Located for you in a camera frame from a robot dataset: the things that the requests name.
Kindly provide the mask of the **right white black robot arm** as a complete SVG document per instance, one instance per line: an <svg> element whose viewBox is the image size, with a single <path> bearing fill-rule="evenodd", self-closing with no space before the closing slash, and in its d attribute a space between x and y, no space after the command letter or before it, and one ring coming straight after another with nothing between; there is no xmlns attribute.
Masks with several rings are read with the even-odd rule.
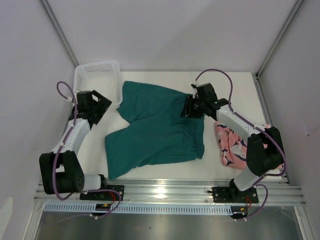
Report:
<svg viewBox="0 0 320 240"><path fill-rule="evenodd" d="M185 99L181 117L208 116L235 131L246 142L246 167L229 182L228 196L234 202L246 197L271 170L285 166L282 139L276 127L254 124L233 109L230 100L219 99L210 83L192 84L194 95Z"/></svg>

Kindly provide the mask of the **pink shark print shorts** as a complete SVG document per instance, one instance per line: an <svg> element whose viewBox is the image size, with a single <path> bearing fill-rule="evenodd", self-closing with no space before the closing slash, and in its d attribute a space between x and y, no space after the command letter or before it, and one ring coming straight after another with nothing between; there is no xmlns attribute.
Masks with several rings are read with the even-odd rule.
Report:
<svg viewBox="0 0 320 240"><path fill-rule="evenodd" d="M223 166L243 170L247 167L247 142L219 121L214 123L215 137Z"/></svg>

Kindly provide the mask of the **green shorts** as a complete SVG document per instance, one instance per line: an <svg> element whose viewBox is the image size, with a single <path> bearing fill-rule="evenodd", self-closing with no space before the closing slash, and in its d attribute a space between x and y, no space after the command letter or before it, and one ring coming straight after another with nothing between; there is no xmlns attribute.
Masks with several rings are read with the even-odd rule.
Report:
<svg viewBox="0 0 320 240"><path fill-rule="evenodd" d="M126 81L117 112L128 126L104 138L108 178L117 179L146 165L202 159L204 118L181 116L189 94L167 87Z"/></svg>

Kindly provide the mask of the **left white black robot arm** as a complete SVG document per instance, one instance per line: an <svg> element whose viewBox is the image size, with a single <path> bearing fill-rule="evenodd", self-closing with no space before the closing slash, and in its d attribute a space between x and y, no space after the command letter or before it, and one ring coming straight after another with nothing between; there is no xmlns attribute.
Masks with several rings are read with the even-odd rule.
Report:
<svg viewBox="0 0 320 240"><path fill-rule="evenodd" d="M76 94L76 105L68 119L67 130L49 153L39 157L44 192L69 194L90 191L97 200L108 196L102 174L85 174L78 160L80 147L94 125L102 119L112 101L96 90Z"/></svg>

